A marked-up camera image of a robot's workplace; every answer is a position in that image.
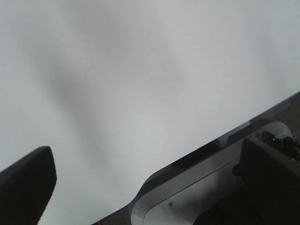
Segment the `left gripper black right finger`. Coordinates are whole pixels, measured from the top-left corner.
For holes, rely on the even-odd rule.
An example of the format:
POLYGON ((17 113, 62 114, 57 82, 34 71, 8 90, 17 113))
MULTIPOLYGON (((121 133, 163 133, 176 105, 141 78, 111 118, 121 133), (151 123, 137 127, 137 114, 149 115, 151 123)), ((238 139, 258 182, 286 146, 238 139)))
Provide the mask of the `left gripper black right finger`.
POLYGON ((300 223, 300 165, 257 139, 244 139, 240 176, 267 225, 300 223))

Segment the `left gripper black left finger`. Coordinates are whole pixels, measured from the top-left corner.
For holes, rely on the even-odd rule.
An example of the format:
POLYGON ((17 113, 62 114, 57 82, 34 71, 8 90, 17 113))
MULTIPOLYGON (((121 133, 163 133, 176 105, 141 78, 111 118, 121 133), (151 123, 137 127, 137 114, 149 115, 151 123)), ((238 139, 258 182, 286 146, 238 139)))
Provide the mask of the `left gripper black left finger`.
POLYGON ((57 182, 52 150, 39 147, 0 173, 0 223, 39 223, 57 182))

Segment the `white robot base platform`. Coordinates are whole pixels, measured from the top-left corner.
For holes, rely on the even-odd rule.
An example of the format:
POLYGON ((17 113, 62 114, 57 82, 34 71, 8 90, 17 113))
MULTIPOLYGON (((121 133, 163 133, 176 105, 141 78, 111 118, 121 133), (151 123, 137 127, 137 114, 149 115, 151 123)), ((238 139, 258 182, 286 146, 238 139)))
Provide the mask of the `white robot base platform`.
POLYGON ((233 175, 245 138, 263 132, 292 136, 282 122, 246 122, 152 174, 129 204, 134 225, 191 225, 204 211, 243 186, 233 175))

